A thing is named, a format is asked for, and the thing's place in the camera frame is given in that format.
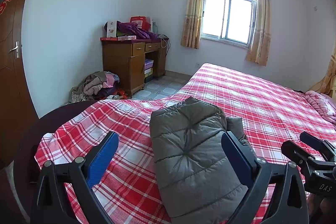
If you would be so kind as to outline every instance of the red box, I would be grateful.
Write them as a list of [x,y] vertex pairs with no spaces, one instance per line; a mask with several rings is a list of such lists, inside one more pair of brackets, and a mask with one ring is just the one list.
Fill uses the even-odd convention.
[[138,23],[138,27],[145,31],[148,31],[151,28],[151,24],[148,23],[146,17],[143,16],[131,17],[130,22]]

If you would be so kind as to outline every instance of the purple cloth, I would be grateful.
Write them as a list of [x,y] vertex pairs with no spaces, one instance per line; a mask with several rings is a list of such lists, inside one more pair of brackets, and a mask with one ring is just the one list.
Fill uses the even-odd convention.
[[113,88],[102,88],[98,91],[97,95],[94,95],[95,100],[99,100],[101,98],[108,97],[110,95],[113,95],[115,91],[117,90],[117,85],[114,85]]
[[122,23],[117,21],[117,28],[119,31],[127,35],[136,35],[138,39],[157,39],[158,36],[155,33],[142,30],[137,27],[138,24],[135,22]]

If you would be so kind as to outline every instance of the curtain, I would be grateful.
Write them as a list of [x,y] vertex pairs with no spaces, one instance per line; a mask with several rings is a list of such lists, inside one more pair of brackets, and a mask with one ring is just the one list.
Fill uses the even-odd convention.
[[328,94],[330,92],[331,86],[334,84],[334,79],[336,77],[335,56],[336,56],[336,40],[335,40],[335,44],[334,44],[333,53],[330,57],[327,73],[325,74],[325,76],[323,77],[323,79],[320,82],[313,85],[309,90],[314,90],[316,92],[325,93],[325,94]]
[[200,47],[202,12],[203,0],[188,0],[181,39],[182,46]]
[[256,26],[246,60],[266,66],[271,42],[270,0],[258,0]]

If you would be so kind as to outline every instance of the door handle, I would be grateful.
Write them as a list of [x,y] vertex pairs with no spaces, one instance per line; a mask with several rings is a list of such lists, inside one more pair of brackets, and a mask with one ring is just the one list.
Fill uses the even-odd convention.
[[15,48],[9,50],[9,52],[15,51],[15,59],[19,58],[19,41],[15,42]]
[[15,48],[13,48],[13,49],[11,49],[11,50],[9,50],[9,52],[12,52],[12,51],[14,51],[14,50],[17,50],[19,48],[19,46],[18,45],[16,45],[16,47]]

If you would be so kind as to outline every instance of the white box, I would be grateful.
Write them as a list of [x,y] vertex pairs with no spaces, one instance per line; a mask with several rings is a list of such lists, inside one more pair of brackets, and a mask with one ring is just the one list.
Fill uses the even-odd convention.
[[116,37],[117,36],[117,21],[107,22],[107,34],[106,37]]
[[136,35],[125,35],[124,37],[101,37],[100,41],[125,41],[125,40],[136,40]]

